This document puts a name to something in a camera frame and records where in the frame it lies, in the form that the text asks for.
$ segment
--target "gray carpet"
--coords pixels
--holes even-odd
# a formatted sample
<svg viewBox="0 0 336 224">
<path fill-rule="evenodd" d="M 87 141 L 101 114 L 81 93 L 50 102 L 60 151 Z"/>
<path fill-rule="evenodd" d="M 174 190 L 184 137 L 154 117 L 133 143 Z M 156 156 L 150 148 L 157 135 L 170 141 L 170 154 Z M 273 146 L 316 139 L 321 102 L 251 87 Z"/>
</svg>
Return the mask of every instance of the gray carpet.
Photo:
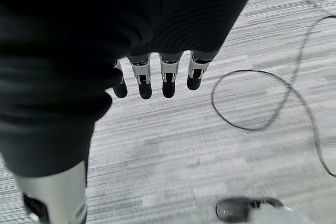
<svg viewBox="0 0 336 224">
<path fill-rule="evenodd" d="M 314 1 L 336 13 L 336 0 Z M 140 98 L 123 60 L 129 95 L 114 98 L 92 141 L 88 224 L 219 223 L 214 204 L 237 195 L 277 197 L 316 223 L 336 223 L 336 180 L 319 163 L 309 119 L 294 95 L 262 132 L 233 128 L 210 102 L 218 77 L 233 70 L 266 70 L 289 80 L 303 35 L 321 16 L 302 0 L 250 0 L 197 91 L 186 87 L 190 54 L 185 53 L 172 99 L 161 93 L 156 54 L 150 100 Z M 323 154 L 334 172 L 335 31 L 334 20 L 314 30 L 295 84 L 316 115 Z M 267 76 L 238 74 L 222 82 L 215 102 L 230 120 L 258 126 L 284 90 Z M 30 223 L 2 161 L 0 223 Z"/>
</svg>

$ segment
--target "robot leg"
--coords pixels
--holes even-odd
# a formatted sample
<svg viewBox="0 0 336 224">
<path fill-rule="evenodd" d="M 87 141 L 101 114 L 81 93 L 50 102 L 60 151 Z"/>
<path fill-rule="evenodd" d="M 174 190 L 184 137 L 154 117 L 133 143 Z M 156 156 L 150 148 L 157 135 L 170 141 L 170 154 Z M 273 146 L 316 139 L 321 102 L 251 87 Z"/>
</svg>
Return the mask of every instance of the robot leg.
<svg viewBox="0 0 336 224">
<path fill-rule="evenodd" d="M 15 176 L 27 215 L 36 224 L 84 224 L 85 162 L 45 177 Z"/>
</svg>

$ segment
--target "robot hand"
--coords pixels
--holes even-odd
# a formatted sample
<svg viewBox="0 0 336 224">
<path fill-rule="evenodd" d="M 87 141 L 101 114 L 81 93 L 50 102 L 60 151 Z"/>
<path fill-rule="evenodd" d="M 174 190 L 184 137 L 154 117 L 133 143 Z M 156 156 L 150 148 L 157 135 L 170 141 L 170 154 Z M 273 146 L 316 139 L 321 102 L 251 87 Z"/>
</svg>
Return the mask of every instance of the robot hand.
<svg viewBox="0 0 336 224">
<path fill-rule="evenodd" d="M 219 220 L 225 223 L 250 224 L 312 224 L 310 219 L 284 207 L 273 198 L 227 198 L 216 206 Z"/>
<path fill-rule="evenodd" d="M 175 81 L 182 54 L 183 52 L 176 54 L 160 53 L 162 93 L 166 98 L 174 96 Z M 191 51 L 187 78 L 187 86 L 190 90 L 196 90 L 200 87 L 203 74 L 217 54 L 218 51 Z M 150 54 L 128 56 L 127 58 L 130 60 L 134 76 L 138 82 L 140 96 L 143 99 L 149 99 L 152 96 Z M 119 61 L 116 63 L 115 68 L 122 71 Z M 127 87 L 124 79 L 122 79 L 122 82 L 114 87 L 113 90 L 117 97 L 126 97 Z"/>
</svg>

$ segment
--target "silver metal part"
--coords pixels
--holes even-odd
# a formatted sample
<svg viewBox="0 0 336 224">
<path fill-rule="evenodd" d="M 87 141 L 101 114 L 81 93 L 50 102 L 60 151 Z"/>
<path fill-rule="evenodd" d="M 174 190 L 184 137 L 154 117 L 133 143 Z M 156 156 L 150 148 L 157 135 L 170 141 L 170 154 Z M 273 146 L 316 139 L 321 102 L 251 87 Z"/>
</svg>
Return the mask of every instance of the silver metal part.
<svg viewBox="0 0 336 224">
<path fill-rule="evenodd" d="M 210 62 L 203 63 L 203 64 L 196 63 L 195 60 L 194 60 L 193 53 L 192 53 L 192 55 L 190 56 L 190 61 L 189 61 L 189 76 L 190 76 L 190 78 L 194 78 L 195 69 L 199 69 L 199 70 L 201 70 L 201 74 L 199 76 L 199 79 L 201 79 L 203 74 L 208 69 L 209 64 L 210 64 Z"/>
<path fill-rule="evenodd" d="M 151 61 L 148 59 L 147 64 L 144 65 L 135 65 L 131 62 L 131 66 L 134 72 L 134 76 L 137 79 L 139 85 L 141 85 L 140 76 L 146 76 L 146 83 L 151 83 Z"/>
<path fill-rule="evenodd" d="M 115 68 L 119 69 L 122 72 L 122 68 L 121 68 L 121 64 L 120 64 L 120 60 L 116 61 L 116 64 L 114 65 Z M 121 78 L 120 84 L 122 84 L 124 82 L 124 75 Z"/>
<path fill-rule="evenodd" d="M 172 82 L 175 82 L 180 61 L 177 61 L 175 63 L 165 63 L 162 57 L 160 56 L 160 62 L 161 62 L 161 75 L 162 75 L 163 82 L 167 82 L 167 79 L 166 79 L 167 73 L 173 74 Z"/>
<path fill-rule="evenodd" d="M 84 162 L 55 175 L 46 177 L 16 176 L 17 184 L 25 199 L 33 199 L 46 208 L 41 215 L 24 200 L 28 216 L 34 223 L 42 224 L 80 224 L 86 212 L 86 172 Z"/>
</svg>

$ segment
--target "black sleeve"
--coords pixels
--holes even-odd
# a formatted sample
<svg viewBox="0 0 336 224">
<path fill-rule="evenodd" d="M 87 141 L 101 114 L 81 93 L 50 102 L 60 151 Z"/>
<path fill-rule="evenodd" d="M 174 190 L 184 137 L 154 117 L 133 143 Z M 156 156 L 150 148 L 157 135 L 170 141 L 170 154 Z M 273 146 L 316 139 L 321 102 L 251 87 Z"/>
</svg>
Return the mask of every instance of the black sleeve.
<svg viewBox="0 0 336 224">
<path fill-rule="evenodd" d="M 0 0 L 0 151 L 18 175 L 87 157 L 120 82 L 112 62 L 151 39 L 160 0 Z"/>
</svg>

